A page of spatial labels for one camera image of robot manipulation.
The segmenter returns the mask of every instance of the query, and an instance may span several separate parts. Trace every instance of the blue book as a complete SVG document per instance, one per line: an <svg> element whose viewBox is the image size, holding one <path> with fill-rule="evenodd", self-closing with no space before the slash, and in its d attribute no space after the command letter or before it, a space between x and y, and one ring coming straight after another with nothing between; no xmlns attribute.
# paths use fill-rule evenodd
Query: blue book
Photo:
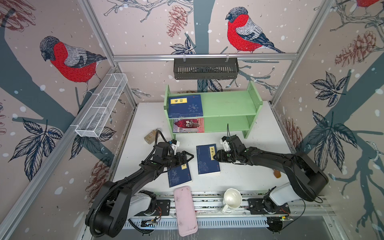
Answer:
<svg viewBox="0 0 384 240"><path fill-rule="evenodd" d="M192 181L188 163L168 170L169 187Z"/></svg>
<svg viewBox="0 0 384 240"><path fill-rule="evenodd" d="M220 173L219 162L214 159L216 144L196 146L199 174Z"/></svg>
<svg viewBox="0 0 384 240"><path fill-rule="evenodd" d="M202 117L203 107L200 95L170 97L168 102L169 118Z"/></svg>

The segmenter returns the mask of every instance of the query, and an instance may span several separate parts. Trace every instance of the gray floor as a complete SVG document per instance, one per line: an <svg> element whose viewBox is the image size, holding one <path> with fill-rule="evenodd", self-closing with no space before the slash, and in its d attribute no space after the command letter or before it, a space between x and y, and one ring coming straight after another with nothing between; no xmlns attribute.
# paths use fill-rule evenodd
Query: gray floor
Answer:
<svg viewBox="0 0 384 240"><path fill-rule="evenodd" d="M181 237L177 230L155 230L150 236L142 236L136 230L122 230L119 235L114 238L103 236L98 240L289 240L289 239L310 239L310 240L331 240L328 228L323 217L301 217L281 234L272 234L266 228L211 228L200 229L197 233L186 237Z"/></svg>

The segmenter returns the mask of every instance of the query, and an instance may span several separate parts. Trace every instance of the white table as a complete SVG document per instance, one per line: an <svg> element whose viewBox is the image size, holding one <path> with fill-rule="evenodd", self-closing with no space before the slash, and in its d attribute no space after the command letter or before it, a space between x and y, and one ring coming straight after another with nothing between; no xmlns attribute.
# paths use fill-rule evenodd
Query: white table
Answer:
<svg viewBox="0 0 384 240"><path fill-rule="evenodd" d="M144 137L153 129L160 129L167 141L170 132L166 123L163 103L140 103L134 117L119 165L116 169L114 181L123 179L139 169L139 164L153 149L153 144L145 142ZM248 147L257 147L265 151L290 153L288 145L281 133L268 102L263 107L248 139L244 139L242 132L230 132L237 135L242 143ZM180 142L177 152L187 151L195 157L189 161L192 182L170 188L167 173L161 174L155 181L145 185L143 189L152 192L173 192L176 188L189 186L191 191L225 191L228 188L237 190L268 190L288 182L285 174L275 178L273 170L262 166L241 166L230 163L220 163L220 174L202 174L197 171L196 146L216 144L217 150L223 149L220 139L226 132L178 134Z"/></svg>

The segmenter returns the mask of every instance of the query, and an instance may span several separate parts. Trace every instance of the white wire basket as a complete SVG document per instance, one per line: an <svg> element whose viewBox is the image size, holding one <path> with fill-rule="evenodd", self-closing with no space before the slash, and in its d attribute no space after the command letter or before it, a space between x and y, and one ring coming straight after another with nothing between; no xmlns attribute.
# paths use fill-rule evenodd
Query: white wire basket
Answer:
<svg viewBox="0 0 384 240"><path fill-rule="evenodd" d="M75 130L80 137L100 136L127 81L125 74L111 74Z"/></svg>

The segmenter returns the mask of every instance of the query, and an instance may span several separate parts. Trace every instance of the bird head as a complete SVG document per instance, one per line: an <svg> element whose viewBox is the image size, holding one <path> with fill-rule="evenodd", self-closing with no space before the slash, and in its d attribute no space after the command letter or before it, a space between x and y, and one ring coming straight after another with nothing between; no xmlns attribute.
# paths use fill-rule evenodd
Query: bird head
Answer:
<svg viewBox="0 0 384 240"><path fill-rule="evenodd" d="M235 7L229 11L225 19L229 20L230 23L233 23L238 16L243 14L248 15L248 11L245 7Z"/></svg>
<svg viewBox="0 0 384 240"><path fill-rule="evenodd" d="M40 51L44 61L48 59L51 61L56 60L53 48L59 42L60 41L53 36L48 36L42 40L40 43Z"/></svg>

